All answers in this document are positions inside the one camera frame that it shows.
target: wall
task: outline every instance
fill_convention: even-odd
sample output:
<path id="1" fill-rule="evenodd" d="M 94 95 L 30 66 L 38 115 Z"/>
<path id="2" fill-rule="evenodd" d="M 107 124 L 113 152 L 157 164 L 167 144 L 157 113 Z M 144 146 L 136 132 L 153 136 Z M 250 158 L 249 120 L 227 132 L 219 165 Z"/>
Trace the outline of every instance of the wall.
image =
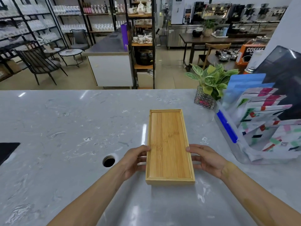
<path id="1" fill-rule="evenodd" d="M 301 22 L 300 6 L 301 0 L 292 0 L 271 40 L 266 46 L 259 63 L 265 60 L 277 45 L 301 53 L 301 28 L 298 26 Z"/>
<path id="2" fill-rule="evenodd" d="M 195 1 L 208 2 L 209 0 L 185 0 L 186 4 L 192 4 Z M 212 3 L 234 3 L 234 4 L 255 4 L 254 7 L 260 7 L 262 3 L 269 3 L 269 7 L 289 5 L 292 0 L 213 0 Z"/>

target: black mat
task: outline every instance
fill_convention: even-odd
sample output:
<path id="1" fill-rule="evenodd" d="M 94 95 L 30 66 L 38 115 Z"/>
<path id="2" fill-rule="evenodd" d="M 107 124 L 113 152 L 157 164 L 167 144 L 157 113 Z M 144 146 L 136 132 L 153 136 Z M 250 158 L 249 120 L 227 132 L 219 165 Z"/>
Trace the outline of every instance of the black mat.
<path id="1" fill-rule="evenodd" d="M 20 143 L 0 143 L 0 165 L 9 158 Z"/>

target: black pot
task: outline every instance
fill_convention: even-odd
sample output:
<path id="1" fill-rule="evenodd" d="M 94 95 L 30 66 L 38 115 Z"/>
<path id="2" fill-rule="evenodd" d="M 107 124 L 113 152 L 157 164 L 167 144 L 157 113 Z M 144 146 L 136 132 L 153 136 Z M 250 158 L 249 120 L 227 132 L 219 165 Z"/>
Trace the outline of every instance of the black pot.
<path id="1" fill-rule="evenodd" d="M 136 63 L 142 66 L 149 66 L 153 64 L 153 52 L 148 49 L 138 49 L 135 53 Z"/>
<path id="2" fill-rule="evenodd" d="M 200 37 L 203 31 L 197 31 L 196 29 L 192 31 L 193 37 Z"/>

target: gray marble counter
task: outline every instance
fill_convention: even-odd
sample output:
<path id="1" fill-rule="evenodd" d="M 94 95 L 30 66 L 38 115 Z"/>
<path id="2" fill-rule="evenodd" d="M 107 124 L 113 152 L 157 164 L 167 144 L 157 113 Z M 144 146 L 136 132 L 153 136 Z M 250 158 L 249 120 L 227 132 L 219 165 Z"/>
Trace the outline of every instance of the gray marble counter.
<path id="1" fill-rule="evenodd" d="M 82 53 L 84 56 L 128 55 L 123 47 L 121 32 L 113 32 Z"/>
<path id="2" fill-rule="evenodd" d="M 118 161 L 147 141 L 150 109 L 182 109 L 190 143 L 211 146 L 301 212 L 300 159 L 240 164 L 213 111 L 194 104 L 194 95 L 193 89 L 0 91 L 0 142 L 21 143 L 0 166 L 0 225 L 46 225 L 108 170 L 107 155 Z M 194 186 L 154 187 L 136 173 L 98 225 L 255 225 L 220 180 L 203 171 L 195 178 Z"/>

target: tiled floor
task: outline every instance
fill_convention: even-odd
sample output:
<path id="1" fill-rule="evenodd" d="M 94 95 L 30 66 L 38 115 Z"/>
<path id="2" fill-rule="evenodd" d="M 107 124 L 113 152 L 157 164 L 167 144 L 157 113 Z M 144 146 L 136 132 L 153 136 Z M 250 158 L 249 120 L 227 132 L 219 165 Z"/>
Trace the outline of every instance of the tiled floor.
<path id="1" fill-rule="evenodd" d="M 195 52 L 194 62 L 198 61 L 198 54 Z M 197 81 L 189 79 L 185 76 L 185 68 L 182 67 L 182 59 L 184 49 L 170 49 L 166 47 L 157 47 L 156 49 L 156 70 L 155 85 L 156 89 L 195 89 L 198 85 Z M 188 62 L 190 50 L 186 52 L 186 62 Z M 66 57 L 66 62 L 72 64 L 72 57 Z M 90 73 L 88 61 L 80 64 L 80 68 L 76 66 L 66 67 L 66 76 L 61 70 L 52 72 L 51 75 L 55 79 L 57 86 L 53 83 L 47 74 L 38 75 L 40 85 L 38 86 L 34 75 L 29 69 L 19 72 L 16 75 L 0 82 L 0 90 L 50 90 L 50 89 L 102 89 L 95 85 L 93 77 Z"/>

